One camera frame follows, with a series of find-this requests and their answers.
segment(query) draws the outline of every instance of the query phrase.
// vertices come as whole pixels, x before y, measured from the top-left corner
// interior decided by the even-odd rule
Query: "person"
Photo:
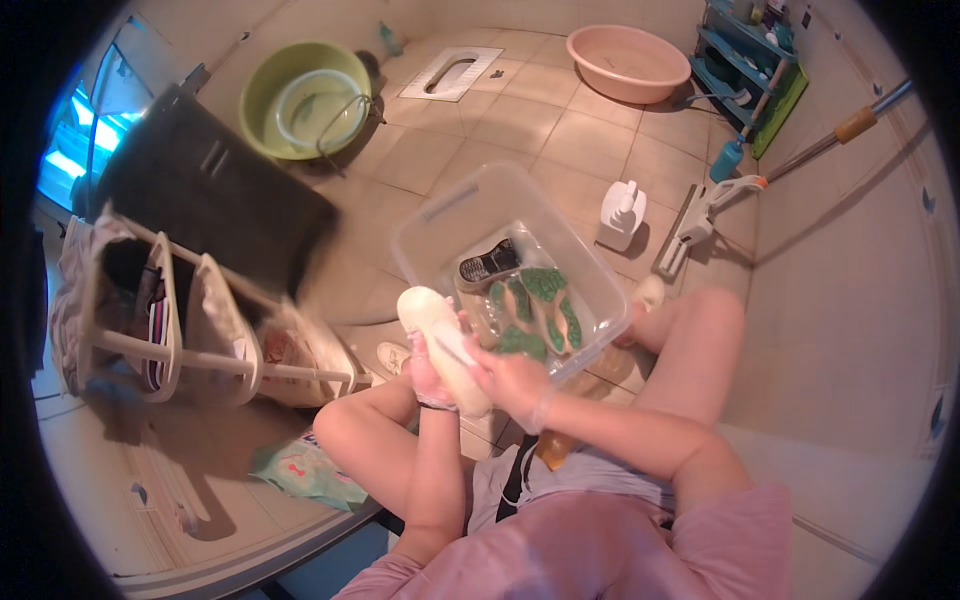
[[[496,407],[528,433],[580,442],[554,471],[527,438],[522,451],[478,463],[460,456],[458,414],[444,410],[452,400],[418,332],[397,377],[318,413],[314,430],[334,463],[405,521],[392,551],[337,598],[791,595],[788,492],[755,487],[713,427],[732,384],[742,304],[718,288],[664,303],[655,276],[638,292],[614,343],[658,359],[629,406],[565,394],[542,364],[465,344]],[[404,425],[418,410],[417,437]],[[508,493],[512,476],[519,497],[516,485]],[[505,505],[516,513],[499,518],[513,511]]]

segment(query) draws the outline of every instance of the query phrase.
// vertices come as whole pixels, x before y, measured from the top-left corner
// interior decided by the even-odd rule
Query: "woman's arm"
[[[565,433],[673,484],[677,514],[753,486],[727,442],[701,423],[660,411],[611,406],[554,391],[546,369],[525,356],[467,345],[471,370],[494,404],[528,432]]]
[[[407,517],[393,552],[427,565],[463,535],[465,498],[459,414],[421,408]]]

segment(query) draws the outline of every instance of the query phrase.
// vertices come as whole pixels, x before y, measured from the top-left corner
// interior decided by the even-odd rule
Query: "knee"
[[[724,323],[743,326],[743,302],[730,290],[709,286],[700,288],[690,296],[694,310],[698,313]]]
[[[350,406],[343,398],[328,402],[313,419],[313,435],[321,447],[335,442],[350,419]]]

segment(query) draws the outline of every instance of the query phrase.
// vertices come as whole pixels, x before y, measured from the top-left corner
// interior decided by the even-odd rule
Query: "gray shorts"
[[[468,535],[496,522],[496,510],[518,450],[519,446],[512,445],[500,456],[474,467]],[[523,472],[523,466],[530,461],[528,476],[520,484],[518,507],[553,492],[608,492],[639,496],[668,513],[676,509],[673,487],[669,483],[645,475],[592,445],[581,444],[571,449],[564,464],[555,471],[547,468],[533,450],[531,447],[520,468]]]

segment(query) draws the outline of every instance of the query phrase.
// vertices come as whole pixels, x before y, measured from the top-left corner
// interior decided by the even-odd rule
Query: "window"
[[[86,153],[93,128],[93,114],[84,84],[80,82],[61,108],[50,145],[40,162],[40,177],[36,188],[71,212],[71,190],[86,174]],[[140,112],[123,112],[97,119],[93,140],[95,178],[103,173],[110,155],[140,116]]]

